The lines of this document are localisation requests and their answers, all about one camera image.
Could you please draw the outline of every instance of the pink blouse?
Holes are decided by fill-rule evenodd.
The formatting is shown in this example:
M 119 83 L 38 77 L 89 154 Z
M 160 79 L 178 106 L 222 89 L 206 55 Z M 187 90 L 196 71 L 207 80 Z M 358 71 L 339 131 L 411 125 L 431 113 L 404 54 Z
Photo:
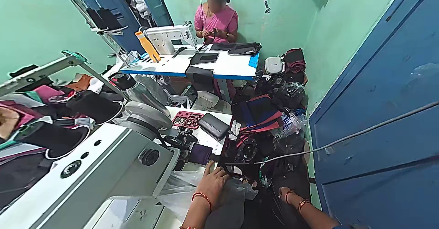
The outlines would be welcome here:
M 238 14 L 231 7 L 226 7 L 220 12 L 213 14 L 211 17 L 206 16 L 203 6 L 200 5 L 195 13 L 195 30 L 212 31 L 214 28 L 226 31 L 228 33 L 238 29 Z M 213 42 L 228 42 L 226 39 L 215 37 Z

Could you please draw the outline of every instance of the orange bottle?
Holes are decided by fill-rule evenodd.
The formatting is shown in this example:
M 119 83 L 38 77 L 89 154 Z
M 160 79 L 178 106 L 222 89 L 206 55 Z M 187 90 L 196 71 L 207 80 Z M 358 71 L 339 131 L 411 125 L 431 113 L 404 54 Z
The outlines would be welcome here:
M 151 44 L 151 42 L 146 39 L 146 37 L 143 35 L 142 32 L 136 32 L 135 33 L 137 38 L 140 41 L 140 44 L 142 45 L 143 49 L 148 53 L 149 57 L 152 59 L 152 62 L 158 63 L 161 58 L 158 55 L 157 51 L 155 50 L 154 46 Z

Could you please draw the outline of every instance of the finger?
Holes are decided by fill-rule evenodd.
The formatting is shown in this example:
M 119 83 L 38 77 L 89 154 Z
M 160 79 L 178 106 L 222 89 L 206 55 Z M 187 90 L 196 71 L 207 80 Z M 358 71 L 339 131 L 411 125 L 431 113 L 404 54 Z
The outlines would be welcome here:
M 206 169 L 204 169 L 204 176 L 209 175 L 210 169 L 211 169 L 213 163 L 215 163 L 215 162 L 214 161 L 209 161 L 209 163 L 206 165 Z
M 215 175 L 218 172 L 220 172 L 220 170 L 222 170 L 221 167 L 217 167 L 217 168 L 215 168 L 215 170 L 213 170 L 212 174 Z
M 224 182 L 228 181 L 229 179 L 231 179 L 232 177 L 230 175 L 224 175 L 221 177 L 223 179 Z
M 220 176 L 220 177 L 225 176 L 225 175 L 227 175 L 227 172 L 223 169 L 218 172 L 218 176 Z

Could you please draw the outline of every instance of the pink organizer tray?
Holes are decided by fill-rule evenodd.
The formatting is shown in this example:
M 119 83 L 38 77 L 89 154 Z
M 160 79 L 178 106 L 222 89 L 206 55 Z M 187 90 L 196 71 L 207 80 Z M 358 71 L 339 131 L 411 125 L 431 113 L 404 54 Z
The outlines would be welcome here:
M 190 113 L 185 111 L 180 111 L 175 115 L 172 122 L 176 126 L 184 126 L 188 129 L 197 129 L 198 121 L 204 116 L 204 114 Z

